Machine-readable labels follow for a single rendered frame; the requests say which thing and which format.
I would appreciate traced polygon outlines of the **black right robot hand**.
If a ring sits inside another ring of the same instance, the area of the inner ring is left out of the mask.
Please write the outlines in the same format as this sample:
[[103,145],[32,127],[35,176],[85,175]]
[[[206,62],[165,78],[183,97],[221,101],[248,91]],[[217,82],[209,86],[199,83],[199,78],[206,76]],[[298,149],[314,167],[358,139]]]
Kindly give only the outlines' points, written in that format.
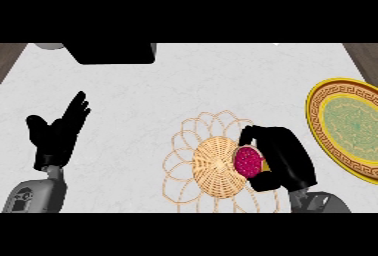
[[239,145],[249,145],[252,141],[256,142],[256,149],[270,168],[248,179],[252,189],[262,192],[283,186],[293,192],[314,186],[314,166],[292,131],[285,127],[246,125],[240,132]]

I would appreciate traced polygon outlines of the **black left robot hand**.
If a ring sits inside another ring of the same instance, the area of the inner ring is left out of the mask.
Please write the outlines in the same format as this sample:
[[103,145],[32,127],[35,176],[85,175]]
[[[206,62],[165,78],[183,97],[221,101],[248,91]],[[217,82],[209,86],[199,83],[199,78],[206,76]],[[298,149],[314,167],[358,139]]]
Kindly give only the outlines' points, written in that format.
[[79,91],[62,117],[51,124],[47,124],[38,115],[26,117],[29,140],[36,147],[35,170],[41,171],[47,166],[63,167],[67,164],[88,113],[85,93]]

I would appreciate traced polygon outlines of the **yellow patterned green plate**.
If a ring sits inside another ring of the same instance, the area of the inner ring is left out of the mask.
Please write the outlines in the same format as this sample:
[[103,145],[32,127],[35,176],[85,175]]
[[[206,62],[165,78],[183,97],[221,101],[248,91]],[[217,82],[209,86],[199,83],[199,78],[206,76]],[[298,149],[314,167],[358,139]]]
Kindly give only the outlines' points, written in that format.
[[378,184],[378,88],[350,78],[319,82],[305,99],[305,119],[335,163]]

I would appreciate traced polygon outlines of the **grey round object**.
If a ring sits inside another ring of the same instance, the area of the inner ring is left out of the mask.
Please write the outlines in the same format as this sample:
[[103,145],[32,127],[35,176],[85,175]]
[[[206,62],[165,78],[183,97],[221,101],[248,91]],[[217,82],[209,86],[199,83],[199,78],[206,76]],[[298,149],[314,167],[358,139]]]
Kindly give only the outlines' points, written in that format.
[[34,44],[36,45],[36,47],[45,50],[57,50],[63,48],[62,43],[34,43]]

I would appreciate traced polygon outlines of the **pink frosted cupcake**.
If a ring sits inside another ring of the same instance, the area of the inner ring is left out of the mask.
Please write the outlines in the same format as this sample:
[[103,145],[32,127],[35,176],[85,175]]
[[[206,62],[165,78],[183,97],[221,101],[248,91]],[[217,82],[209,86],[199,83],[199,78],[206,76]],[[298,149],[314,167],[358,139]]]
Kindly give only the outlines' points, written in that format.
[[254,178],[261,172],[268,171],[265,158],[252,145],[236,148],[233,153],[233,168],[245,178]]

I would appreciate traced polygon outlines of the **woven wicker flower placemat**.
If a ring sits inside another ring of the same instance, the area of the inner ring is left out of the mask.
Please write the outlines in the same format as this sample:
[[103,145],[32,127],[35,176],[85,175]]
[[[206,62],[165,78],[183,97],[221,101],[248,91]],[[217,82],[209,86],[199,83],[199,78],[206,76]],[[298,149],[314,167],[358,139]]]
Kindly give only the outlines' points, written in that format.
[[180,122],[162,160],[162,197],[177,212],[233,213],[280,210],[276,190],[256,192],[234,170],[234,152],[249,119],[228,111],[200,112]]

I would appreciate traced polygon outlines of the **black box appliance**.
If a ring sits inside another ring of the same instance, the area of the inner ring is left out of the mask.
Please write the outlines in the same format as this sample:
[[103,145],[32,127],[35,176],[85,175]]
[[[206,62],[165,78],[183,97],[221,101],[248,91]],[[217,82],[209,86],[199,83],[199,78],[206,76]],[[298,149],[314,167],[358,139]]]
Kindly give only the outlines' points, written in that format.
[[65,43],[63,46],[82,65],[155,62],[155,43]]

